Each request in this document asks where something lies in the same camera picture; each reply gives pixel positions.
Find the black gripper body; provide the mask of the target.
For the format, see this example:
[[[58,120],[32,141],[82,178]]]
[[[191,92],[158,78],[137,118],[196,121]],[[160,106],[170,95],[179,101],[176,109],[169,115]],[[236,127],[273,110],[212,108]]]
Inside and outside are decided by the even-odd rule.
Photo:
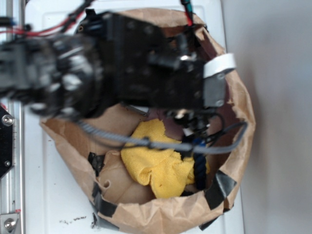
[[[98,14],[100,105],[203,109],[204,60],[194,49],[200,27],[188,27],[181,11]]]

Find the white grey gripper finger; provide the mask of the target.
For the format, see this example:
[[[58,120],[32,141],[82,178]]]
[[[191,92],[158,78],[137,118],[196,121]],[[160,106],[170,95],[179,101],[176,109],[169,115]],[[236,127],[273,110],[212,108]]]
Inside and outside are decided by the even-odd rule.
[[[236,69],[234,54],[215,57],[204,67],[203,100],[204,107],[221,107],[226,95],[225,76]]]

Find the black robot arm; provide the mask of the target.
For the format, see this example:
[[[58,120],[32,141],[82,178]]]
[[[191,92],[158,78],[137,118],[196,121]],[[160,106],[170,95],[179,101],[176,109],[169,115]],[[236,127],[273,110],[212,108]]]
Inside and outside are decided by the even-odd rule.
[[[117,104],[208,113],[223,105],[232,54],[204,51],[183,13],[86,11],[74,35],[19,38],[0,47],[0,94],[43,117],[95,118]]]

